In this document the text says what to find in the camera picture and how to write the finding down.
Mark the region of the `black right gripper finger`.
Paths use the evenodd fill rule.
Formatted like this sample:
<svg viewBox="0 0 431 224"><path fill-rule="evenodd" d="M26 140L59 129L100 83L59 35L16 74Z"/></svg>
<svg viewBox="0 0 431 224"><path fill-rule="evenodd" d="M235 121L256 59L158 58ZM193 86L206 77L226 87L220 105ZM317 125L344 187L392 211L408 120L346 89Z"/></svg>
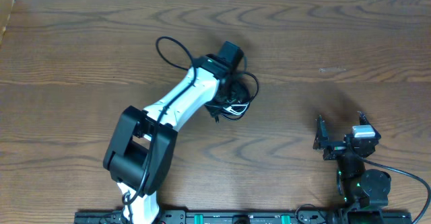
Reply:
<svg viewBox="0 0 431 224"><path fill-rule="evenodd" d="M325 121L323 117L319 115L317 118L317 132L314 138L314 143L312 148L317 149L325 149L329 144L329 135L326 129Z"/></svg>
<svg viewBox="0 0 431 224"><path fill-rule="evenodd" d="M362 111L358 111L360 125L370 125L366 115Z"/></svg>

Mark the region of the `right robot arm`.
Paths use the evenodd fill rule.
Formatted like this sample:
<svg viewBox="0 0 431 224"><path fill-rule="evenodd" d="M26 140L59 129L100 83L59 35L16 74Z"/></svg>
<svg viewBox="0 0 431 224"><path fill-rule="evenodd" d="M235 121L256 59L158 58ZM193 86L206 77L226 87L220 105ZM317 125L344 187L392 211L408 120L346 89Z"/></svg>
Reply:
<svg viewBox="0 0 431 224"><path fill-rule="evenodd" d="M391 176L377 169L366 169L366 158L375 152L381 135L365 115L341 141L330 141L325 121L317 118L313 149L323 151L325 161L337 162L337 189L345 204L329 211L328 223L382 223L382 207L388 205Z"/></svg>

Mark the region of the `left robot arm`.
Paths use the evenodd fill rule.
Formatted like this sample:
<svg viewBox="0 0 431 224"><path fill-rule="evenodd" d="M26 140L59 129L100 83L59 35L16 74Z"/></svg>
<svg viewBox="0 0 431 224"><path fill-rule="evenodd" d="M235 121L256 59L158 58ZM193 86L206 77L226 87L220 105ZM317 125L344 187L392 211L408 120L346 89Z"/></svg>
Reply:
<svg viewBox="0 0 431 224"><path fill-rule="evenodd" d="M103 167L122 192L121 223L152 223L159 213L156 192L173 158L179 130L205 107L211 117L239 119L252 97L239 81L244 53L231 42L216 54L191 58L185 78L162 99L120 115Z"/></svg>

